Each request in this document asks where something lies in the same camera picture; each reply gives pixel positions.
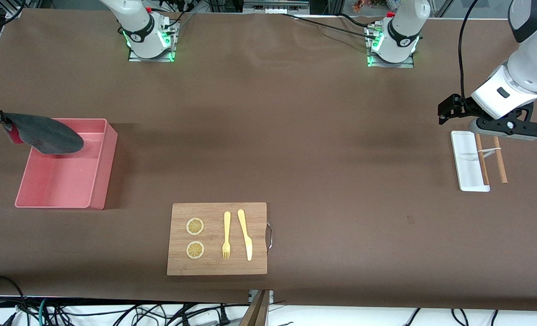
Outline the grey and pink cloth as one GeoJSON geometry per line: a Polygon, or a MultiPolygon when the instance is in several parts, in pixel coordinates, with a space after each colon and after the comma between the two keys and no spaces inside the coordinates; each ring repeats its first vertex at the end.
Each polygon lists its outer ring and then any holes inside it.
{"type": "Polygon", "coordinates": [[[78,133],[48,117],[6,113],[2,126],[12,143],[28,144],[41,154],[74,154],[84,147],[84,141],[78,133]]]}

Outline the white rectangular tray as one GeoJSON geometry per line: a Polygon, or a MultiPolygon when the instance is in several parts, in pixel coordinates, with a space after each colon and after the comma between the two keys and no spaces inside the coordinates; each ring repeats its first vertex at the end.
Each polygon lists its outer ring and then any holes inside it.
{"type": "Polygon", "coordinates": [[[474,133],[451,131],[451,146],[459,189],[463,192],[489,192],[490,186],[484,184],[474,133]]]}

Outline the pink plastic bin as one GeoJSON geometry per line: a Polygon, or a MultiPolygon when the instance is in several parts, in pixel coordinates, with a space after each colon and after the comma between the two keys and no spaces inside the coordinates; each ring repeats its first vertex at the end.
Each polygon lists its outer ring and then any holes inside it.
{"type": "Polygon", "coordinates": [[[31,209],[105,207],[118,134],[106,119],[59,118],[84,142],[70,155],[29,153],[14,206],[31,209]]]}

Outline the grey metal box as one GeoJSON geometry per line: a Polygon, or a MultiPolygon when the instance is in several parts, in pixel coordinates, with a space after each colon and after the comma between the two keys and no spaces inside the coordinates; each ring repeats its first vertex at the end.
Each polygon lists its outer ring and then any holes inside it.
{"type": "Polygon", "coordinates": [[[243,13],[310,14],[309,0],[242,0],[243,13]]]}

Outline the yellow plastic knife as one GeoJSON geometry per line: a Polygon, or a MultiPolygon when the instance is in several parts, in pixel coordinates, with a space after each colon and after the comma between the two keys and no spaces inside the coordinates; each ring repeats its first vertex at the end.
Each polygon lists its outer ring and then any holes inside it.
{"type": "Polygon", "coordinates": [[[246,257],[248,261],[251,261],[252,256],[253,256],[253,242],[252,242],[252,238],[248,235],[245,211],[243,209],[238,209],[237,215],[238,215],[238,220],[240,222],[242,233],[244,236],[246,257]]]}

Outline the yellow plastic fork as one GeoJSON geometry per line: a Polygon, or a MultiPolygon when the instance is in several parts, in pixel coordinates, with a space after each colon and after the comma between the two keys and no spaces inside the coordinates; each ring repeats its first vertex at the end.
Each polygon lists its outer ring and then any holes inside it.
{"type": "Polygon", "coordinates": [[[222,244],[222,256],[224,260],[230,258],[230,225],[231,225],[231,213],[229,211],[224,212],[223,217],[224,225],[224,242],[222,244]]]}

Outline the bamboo cutting board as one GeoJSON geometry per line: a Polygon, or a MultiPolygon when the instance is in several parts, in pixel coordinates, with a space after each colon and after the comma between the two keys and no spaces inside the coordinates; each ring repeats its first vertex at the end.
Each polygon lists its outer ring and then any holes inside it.
{"type": "Polygon", "coordinates": [[[169,276],[255,276],[267,273],[267,204],[264,202],[176,203],[171,214],[167,275],[169,276]],[[245,241],[237,211],[243,209],[248,235],[253,242],[252,260],[246,256],[245,241]],[[224,212],[231,213],[230,258],[224,260],[224,212]],[[190,235],[186,223],[194,217],[204,222],[199,235],[190,235]],[[187,245],[200,241],[205,253],[188,258],[187,245]]]}

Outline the aluminium frame profile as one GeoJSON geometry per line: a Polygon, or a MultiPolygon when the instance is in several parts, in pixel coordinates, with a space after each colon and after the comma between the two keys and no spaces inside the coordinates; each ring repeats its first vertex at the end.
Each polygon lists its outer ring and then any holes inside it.
{"type": "Polygon", "coordinates": [[[5,10],[7,20],[17,17],[25,7],[27,0],[0,0],[1,8],[5,10]]]}

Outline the wooden post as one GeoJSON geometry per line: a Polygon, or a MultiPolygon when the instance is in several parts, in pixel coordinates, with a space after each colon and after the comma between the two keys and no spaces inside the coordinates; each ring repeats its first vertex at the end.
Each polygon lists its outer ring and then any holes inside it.
{"type": "Polygon", "coordinates": [[[252,290],[252,302],[238,326],[267,326],[269,307],[273,303],[272,290],[252,290]]]}

